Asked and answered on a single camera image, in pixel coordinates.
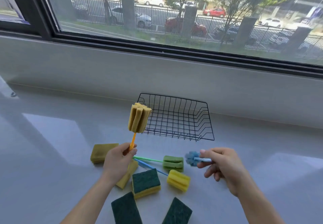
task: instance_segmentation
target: left hand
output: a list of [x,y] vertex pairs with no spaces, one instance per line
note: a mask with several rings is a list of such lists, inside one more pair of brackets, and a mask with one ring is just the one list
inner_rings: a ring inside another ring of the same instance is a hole
[[129,151],[130,142],[111,149],[104,160],[102,178],[113,186],[127,173],[132,157],[136,155],[137,145]]

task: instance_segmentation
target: sponge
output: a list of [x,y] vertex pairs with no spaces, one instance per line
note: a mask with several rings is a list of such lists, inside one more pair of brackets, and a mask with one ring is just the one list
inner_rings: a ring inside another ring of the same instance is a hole
[[93,163],[104,162],[104,159],[107,156],[107,153],[118,145],[119,143],[95,144],[91,153],[90,160]]
[[160,190],[160,181],[156,169],[132,175],[132,187],[135,199],[156,193]]
[[162,224],[188,224],[191,214],[192,210],[175,197]]
[[142,224],[132,192],[112,201],[111,206],[116,224]]
[[167,170],[177,170],[178,172],[184,171],[184,158],[183,157],[173,157],[164,156],[163,168]]
[[127,185],[127,182],[129,181],[131,175],[135,173],[136,169],[138,168],[138,162],[135,160],[132,160],[129,164],[127,173],[121,178],[120,181],[117,182],[117,186],[121,189],[124,189],[124,187]]
[[188,186],[190,185],[191,178],[179,173],[176,170],[170,170],[169,175],[167,177],[167,183],[169,185],[172,185],[176,187],[177,189],[182,190],[183,192],[186,192],[188,189]]
[[140,103],[132,105],[128,122],[128,130],[134,133],[144,132],[150,112],[151,108]]

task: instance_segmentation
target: black metal fence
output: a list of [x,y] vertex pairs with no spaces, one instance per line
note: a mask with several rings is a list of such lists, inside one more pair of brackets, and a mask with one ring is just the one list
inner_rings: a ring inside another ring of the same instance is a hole
[[[50,0],[55,9],[55,0]],[[78,21],[92,24],[106,24],[104,0],[71,0],[73,7],[79,13]],[[107,0],[109,4],[109,15],[111,23],[114,25],[123,25],[122,5],[119,0]],[[176,18],[179,17],[179,11],[169,7],[146,6],[144,4],[135,3],[136,24],[141,31],[151,33],[178,33],[181,26],[176,26]],[[235,39],[234,29],[238,29],[241,20],[234,19],[230,23],[230,38],[225,42],[233,42]],[[211,17],[197,15],[195,25],[192,29],[192,39],[220,42],[221,38],[217,35],[217,31],[224,29],[226,18]],[[248,49],[265,50],[265,51],[280,51],[281,48],[275,45],[273,38],[281,32],[291,32],[294,30],[254,26],[249,39],[250,42],[245,46]],[[309,35],[304,43],[299,48],[298,55],[309,58],[323,57],[323,37],[318,35]]]

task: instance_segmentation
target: wire basket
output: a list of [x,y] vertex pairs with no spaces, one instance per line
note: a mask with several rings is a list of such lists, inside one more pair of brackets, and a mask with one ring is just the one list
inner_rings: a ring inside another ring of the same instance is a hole
[[138,102],[152,109],[143,133],[214,140],[207,103],[148,93],[140,93]]

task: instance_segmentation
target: green handle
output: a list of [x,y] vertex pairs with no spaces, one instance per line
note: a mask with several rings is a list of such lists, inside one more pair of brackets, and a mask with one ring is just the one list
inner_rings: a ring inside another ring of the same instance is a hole
[[139,156],[133,156],[133,158],[136,158],[136,159],[139,159],[139,160],[163,162],[162,160],[156,160],[156,159],[152,159],[152,158],[144,158],[144,157],[139,157]]

